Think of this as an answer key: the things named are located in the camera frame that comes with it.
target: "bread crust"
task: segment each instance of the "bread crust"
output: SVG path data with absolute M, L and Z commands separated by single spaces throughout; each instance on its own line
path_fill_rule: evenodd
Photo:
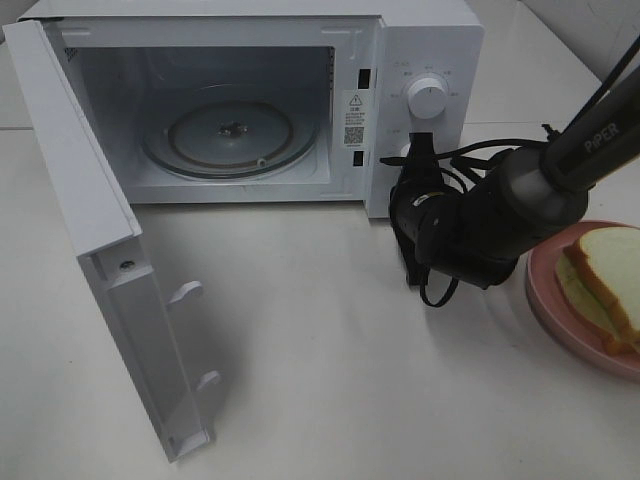
M 618 330 L 620 338 L 626 342 L 640 341 L 640 332 L 631 327 L 629 317 L 622 308 L 619 299 L 591 269 L 589 256 L 582 249 L 581 240 L 582 237 L 565 247 L 565 255 L 578 272 L 578 276 L 584 286 L 604 307 L 611 322 Z

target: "qr code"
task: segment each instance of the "qr code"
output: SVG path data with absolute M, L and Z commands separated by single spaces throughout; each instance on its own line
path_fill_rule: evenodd
M 358 145 L 364 142 L 364 127 L 345 127 L 344 144 Z

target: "bread slice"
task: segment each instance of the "bread slice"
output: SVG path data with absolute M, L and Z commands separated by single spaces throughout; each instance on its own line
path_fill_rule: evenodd
M 560 255 L 555 268 L 556 279 L 560 283 L 565 298 L 572 307 L 574 316 L 591 333 L 602 341 L 602 348 L 609 355 L 640 352 L 636 346 L 620 339 L 620 335 L 609 319 L 604 307 L 583 285 L 578 272 L 566 255 Z
M 591 230 L 564 253 L 582 284 L 606 312 L 620 340 L 640 341 L 640 230 Z

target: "white knob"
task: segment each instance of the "white knob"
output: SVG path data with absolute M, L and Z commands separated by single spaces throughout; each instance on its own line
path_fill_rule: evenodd
M 449 91 L 444 80 L 436 76 L 422 77 L 407 90 L 409 109 L 418 118 L 433 118 L 447 106 Z

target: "warning label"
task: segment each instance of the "warning label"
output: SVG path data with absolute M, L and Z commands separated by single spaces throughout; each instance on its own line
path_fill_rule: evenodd
M 369 91 L 345 90 L 342 98 L 344 106 L 343 144 L 348 148 L 361 149 L 367 142 Z

